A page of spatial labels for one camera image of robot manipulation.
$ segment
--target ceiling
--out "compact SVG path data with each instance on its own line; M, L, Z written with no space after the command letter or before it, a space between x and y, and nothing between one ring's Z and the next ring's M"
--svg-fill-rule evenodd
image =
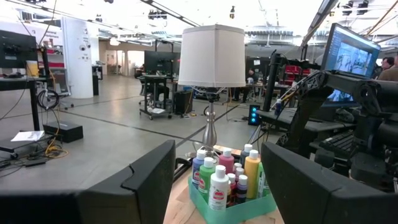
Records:
M56 10L83 20L95 20L100 15L103 24L111 25L111 27L99 26L100 29L107 30L116 37L140 33L146 34L145 37L140 37L140 39L153 40L154 38L162 38L180 42L182 31L187 27L191 27L191 25L170 15L167 16L167 19L149 19L149 11L156 9L143 1L114 0L110 4L102 0L57 0ZM155 0L157 4L170 9L172 11L170 13L177 13L200 26L218 23L243 28L246 31L245 41L249 43L248 49L255 56L268 54L273 51L270 49L279 48L280 50L289 51L289 49L294 49L295 46L300 45L303 37L307 35L308 28L316 17L317 12L328 1ZM358 5L363 3L363 0L354 0L353 8L351 9L352 13L344 16L343 11L348 9L343 9L343 6L347 2L335 1L335 6L331 9L332 13L325 12L327 16L319 25L314 33L315 35L308 41L310 46L308 51L311 51L311 47L316 49L314 47L316 45L318 50L314 50L314 55L320 54L318 52L321 52L322 47L326 44L328 31L334 22L348 26L355 32L367 34L367 29L369 30L370 27L376 24L395 3L395 0L369 0L368 12L363 15L357 15L356 13ZM11 4L10 2L6 3L9 7L20 11L52 16L51 12L41 9L32 9L31 7ZM52 9L54 3L55 0L47 0L40 6ZM231 19L229 15L233 6L235 11L234 19ZM381 22L383 26L374 29L369 38L380 40L398 33L397 19L397 8L395 7ZM390 46L398 46L398 40L392 39L383 43L383 47Z

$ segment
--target gray floor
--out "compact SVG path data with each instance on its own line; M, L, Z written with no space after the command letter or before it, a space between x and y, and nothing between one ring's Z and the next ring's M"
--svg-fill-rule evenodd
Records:
M141 84L127 77L105 76L99 84L99 96L87 100L68 99L75 105L60 113L62 121L83 125L84 139L64 144L69 155L48 161L46 165L22 168L0 178L0 189L84 189L109 177L134 162L162 142L175 140L177 155L193 151L192 141L201 141L205 116L201 116L208 105L206 101L194 100L194 118L155 118L149 120L139 115L138 102ZM22 91L0 92L0 117L19 99ZM245 122L227 121L247 116L248 106L215 105L215 123L218 142L222 146L241 149L254 132L254 126ZM55 121L52 113L40 114L45 122ZM0 138L13 137L19 130L33 129L30 113L29 92L24 93L20 103L0 121ZM278 135L271 134L269 140L276 142ZM1 157L8 157L0 152ZM0 171L0 176L14 169Z

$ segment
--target green paint bottle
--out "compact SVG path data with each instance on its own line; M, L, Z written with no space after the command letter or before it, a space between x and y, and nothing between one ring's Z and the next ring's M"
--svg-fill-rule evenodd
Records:
M257 172L257 198L265 197L270 194L269 186L266 179L266 174L262 163L259 164L259 170Z
M206 203L209 201L209 188L210 188L210 177L216 172L214 166L214 159L212 157L206 157L205 163L200 166L199 169L199 193L205 199Z

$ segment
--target white paint bottle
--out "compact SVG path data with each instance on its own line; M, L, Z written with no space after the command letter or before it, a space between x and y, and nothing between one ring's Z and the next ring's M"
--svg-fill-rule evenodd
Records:
M210 177L209 207L212 210L222 211L226 209L229 178L225 174L225 166L216 166L216 172Z

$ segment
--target pink paint bottle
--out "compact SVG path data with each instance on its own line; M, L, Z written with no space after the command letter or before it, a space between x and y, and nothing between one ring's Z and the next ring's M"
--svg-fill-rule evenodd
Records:
M224 149L223 154L219 156L218 164L225 166L226 174L232 174L234 169L234 157L231 149Z

